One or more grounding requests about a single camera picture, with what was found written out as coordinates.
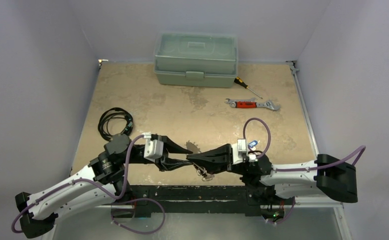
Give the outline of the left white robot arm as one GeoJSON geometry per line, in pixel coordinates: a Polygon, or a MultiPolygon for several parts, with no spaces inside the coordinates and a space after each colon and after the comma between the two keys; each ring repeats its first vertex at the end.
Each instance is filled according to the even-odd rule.
{"type": "Polygon", "coordinates": [[[191,153],[165,135],[146,132],[130,139],[126,134],[116,134],[103,152],[75,174],[38,193],[17,194],[19,214],[11,230],[33,239],[74,213],[115,202],[134,203],[128,181],[130,164],[154,164],[162,172],[172,171],[190,162],[170,158],[169,154],[191,153]]]}

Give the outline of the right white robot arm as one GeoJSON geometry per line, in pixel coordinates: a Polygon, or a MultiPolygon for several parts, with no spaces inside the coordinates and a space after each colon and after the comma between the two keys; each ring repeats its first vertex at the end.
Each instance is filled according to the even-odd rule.
{"type": "Polygon", "coordinates": [[[295,164],[274,164],[263,151],[249,145],[225,144],[187,155],[206,175],[223,172],[241,176],[246,186],[264,188],[271,204],[295,196],[323,195],[342,203],[358,202],[356,164],[366,147],[360,146],[343,159],[318,154],[315,160],[295,164]]]}

